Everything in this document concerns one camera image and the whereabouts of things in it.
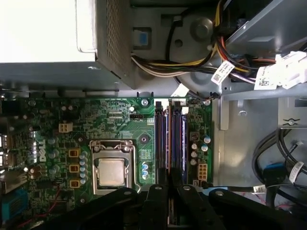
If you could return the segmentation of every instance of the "cable tag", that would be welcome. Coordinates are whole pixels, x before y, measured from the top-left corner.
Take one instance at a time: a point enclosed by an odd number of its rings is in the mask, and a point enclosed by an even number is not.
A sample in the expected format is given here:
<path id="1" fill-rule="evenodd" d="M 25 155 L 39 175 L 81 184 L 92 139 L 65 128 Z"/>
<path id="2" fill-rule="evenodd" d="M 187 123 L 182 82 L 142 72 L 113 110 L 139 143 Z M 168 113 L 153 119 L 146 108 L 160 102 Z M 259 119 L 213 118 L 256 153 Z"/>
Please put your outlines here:
<path id="1" fill-rule="evenodd" d="M 304 163 L 299 161 L 298 163 L 295 164 L 295 166 L 293 167 L 293 169 L 290 172 L 290 176 L 289 176 L 289 181 L 291 183 L 295 183 L 296 178 L 299 174 L 299 172 L 301 171 L 302 167 L 303 167 Z"/>
<path id="2" fill-rule="evenodd" d="M 276 90 L 276 70 L 275 65 L 260 67 L 257 75 L 254 90 Z"/>
<path id="3" fill-rule="evenodd" d="M 235 68 L 233 64 L 229 61 L 223 61 L 220 67 L 216 70 L 216 72 L 211 77 L 211 81 L 217 85 L 222 84 L 222 82 L 227 78 L 230 72 Z"/>
<path id="4" fill-rule="evenodd" d="M 185 87 L 182 83 L 179 84 L 178 88 L 173 92 L 171 97 L 185 97 L 187 93 L 189 92 L 189 89 Z"/>
<path id="5" fill-rule="evenodd" d="M 259 186 L 254 186 L 254 192 L 253 194 L 261 194 L 261 193 L 266 193 L 267 189 L 265 185 L 259 185 Z"/>

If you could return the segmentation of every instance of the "motherboard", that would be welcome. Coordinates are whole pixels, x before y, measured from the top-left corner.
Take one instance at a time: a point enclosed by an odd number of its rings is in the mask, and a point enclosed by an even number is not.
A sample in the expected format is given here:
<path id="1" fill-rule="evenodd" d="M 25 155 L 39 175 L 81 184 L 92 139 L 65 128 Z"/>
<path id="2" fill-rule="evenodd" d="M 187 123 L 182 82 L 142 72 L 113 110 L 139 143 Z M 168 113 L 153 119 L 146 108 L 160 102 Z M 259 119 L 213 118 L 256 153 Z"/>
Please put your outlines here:
<path id="1" fill-rule="evenodd" d="M 211 183 L 211 101 L 194 98 L 2 100 L 2 227 L 30 229 L 121 187 L 179 168 Z"/>

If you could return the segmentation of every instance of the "cpu socket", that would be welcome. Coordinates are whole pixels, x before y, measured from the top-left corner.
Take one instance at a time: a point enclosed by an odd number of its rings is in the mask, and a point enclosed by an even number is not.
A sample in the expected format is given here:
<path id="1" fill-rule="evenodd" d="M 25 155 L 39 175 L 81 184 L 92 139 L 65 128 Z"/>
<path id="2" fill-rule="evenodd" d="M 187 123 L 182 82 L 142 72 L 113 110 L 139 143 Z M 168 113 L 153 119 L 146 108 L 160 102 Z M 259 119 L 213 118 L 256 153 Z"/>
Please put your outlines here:
<path id="1" fill-rule="evenodd" d="M 137 185 L 136 149 L 131 140 L 94 140 L 90 148 L 95 195 L 103 196 L 118 188 Z"/>

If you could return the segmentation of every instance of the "ram slot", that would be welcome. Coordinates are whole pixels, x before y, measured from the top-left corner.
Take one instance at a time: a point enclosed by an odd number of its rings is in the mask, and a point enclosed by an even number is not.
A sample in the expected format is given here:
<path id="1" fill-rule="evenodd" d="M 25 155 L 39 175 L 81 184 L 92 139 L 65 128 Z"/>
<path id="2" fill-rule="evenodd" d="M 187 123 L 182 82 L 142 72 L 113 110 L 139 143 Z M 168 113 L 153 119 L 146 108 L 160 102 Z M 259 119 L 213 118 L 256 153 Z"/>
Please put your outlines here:
<path id="1" fill-rule="evenodd" d="M 182 145 L 182 119 L 180 102 L 175 102 L 172 112 L 172 168 L 182 168 L 181 145 Z"/>
<path id="2" fill-rule="evenodd" d="M 169 167 L 170 164 L 170 160 L 169 160 L 169 149 L 170 149 L 170 145 L 169 145 L 169 139 L 170 139 L 170 125 L 169 125 L 169 119 L 170 119 L 170 107 L 167 108 L 166 113 L 165 113 L 165 165 L 167 168 Z"/>
<path id="3" fill-rule="evenodd" d="M 181 124 L 182 124 L 182 138 L 181 138 L 181 172 L 183 183 L 188 183 L 188 117 L 187 115 L 181 116 Z"/>
<path id="4" fill-rule="evenodd" d="M 165 116 L 161 102 L 156 102 L 154 112 L 154 144 L 156 168 L 165 168 Z"/>

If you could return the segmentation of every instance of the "ventilation grille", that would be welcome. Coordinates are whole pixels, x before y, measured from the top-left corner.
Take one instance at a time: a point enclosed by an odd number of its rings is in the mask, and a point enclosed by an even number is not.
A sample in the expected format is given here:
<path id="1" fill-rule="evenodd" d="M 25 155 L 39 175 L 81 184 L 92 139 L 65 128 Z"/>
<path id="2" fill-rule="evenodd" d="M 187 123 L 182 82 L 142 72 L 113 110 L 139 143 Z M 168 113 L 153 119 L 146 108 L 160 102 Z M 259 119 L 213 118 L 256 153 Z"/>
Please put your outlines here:
<path id="1" fill-rule="evenodd" d="M 129 7 L 128 0 L 106 0 L 106 53 L 126 76 L 131 68 Z"/>

